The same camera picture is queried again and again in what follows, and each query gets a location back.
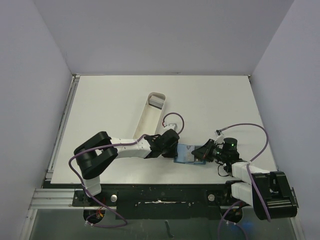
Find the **silver VIP credit card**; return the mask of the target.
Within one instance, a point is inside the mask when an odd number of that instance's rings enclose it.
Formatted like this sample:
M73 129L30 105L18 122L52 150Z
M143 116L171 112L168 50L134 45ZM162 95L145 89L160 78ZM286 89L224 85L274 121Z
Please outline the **silver VIP credit card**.
M194 145L179 144L177 146L177 159L179 163L194 163L195 157L192 155L192 151L195 149Z

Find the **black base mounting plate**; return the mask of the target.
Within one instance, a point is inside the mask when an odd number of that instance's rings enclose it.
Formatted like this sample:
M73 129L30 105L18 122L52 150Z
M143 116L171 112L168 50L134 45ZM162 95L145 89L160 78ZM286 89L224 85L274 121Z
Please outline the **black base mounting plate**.
M103 184L96 198L127 220L218 220L237 201L228 184Z

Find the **aluminium frame rail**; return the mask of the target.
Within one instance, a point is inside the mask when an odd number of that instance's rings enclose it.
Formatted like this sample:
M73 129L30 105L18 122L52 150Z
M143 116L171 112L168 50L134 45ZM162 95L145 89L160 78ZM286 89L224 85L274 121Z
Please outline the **aluminium frame rail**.
M54 173L55 165L57 162L58 153L62 143L62 138L67 125L68 117L71 111L71 106L76 94L76 90L79 84L80 75L73 74L70 84L70 88L67 95L67 100L64 106L63 114L59 124L58 133L54 143L53 152L50 157L47 171L42 181L41 188L34 190L31 203L28 207L27 216L24 221L24 225L20 234L21 240L28 240L32 235L34 224L38 210L49 209L69 209L72 207L72 194L74 190L71 188L63 188L58 185L51 184L51 179Z

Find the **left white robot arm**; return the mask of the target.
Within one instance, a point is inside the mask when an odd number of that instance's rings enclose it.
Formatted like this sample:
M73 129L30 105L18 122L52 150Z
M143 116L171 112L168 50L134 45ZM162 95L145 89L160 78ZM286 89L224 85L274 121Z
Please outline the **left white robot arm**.
M100 175L115 159L155 159L159 156L173 159L178 156L179 139L179 134L172 128L163 134L143 134L138 139L114 138L105 131L98 132L73 152L81 172L84 200L92 206L100 203Z

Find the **blue card holder wallet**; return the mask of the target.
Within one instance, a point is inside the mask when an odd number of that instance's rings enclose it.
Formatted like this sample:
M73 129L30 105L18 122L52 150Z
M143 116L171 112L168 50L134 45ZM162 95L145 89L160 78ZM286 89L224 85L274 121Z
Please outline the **blue card holder wallet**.
M187 165L205 165L206 161L199 159L192 154L192 151L197 150L201 145L187 145L179 143L177 145L177 156L173 162L177 164Z

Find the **white oblong plastic tray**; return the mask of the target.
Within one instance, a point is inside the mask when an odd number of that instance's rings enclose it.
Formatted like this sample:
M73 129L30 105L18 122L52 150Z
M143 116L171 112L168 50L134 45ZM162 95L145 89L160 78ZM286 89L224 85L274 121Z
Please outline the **white oblong plastic tray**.
M158 109L149 105L150 98L158 98L164 100L162 109ZM142 114L135 129L133 138L138 139L143 134L155 135L158 125L161 123L163 117L163 111L165 108L166 96L159 92L151 92L146 100Z

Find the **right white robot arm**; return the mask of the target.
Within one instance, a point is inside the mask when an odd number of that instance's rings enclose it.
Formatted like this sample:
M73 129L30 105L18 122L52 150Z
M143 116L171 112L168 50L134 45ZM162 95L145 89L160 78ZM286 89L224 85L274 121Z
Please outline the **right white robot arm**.
M253 207L260 220L297 215L298 206L286 174L264 170L240 158L237 139L209 139L204 145L195 147L191 154L199 160L220 164L228 176L237 179L222 192L227 204L241 200Z

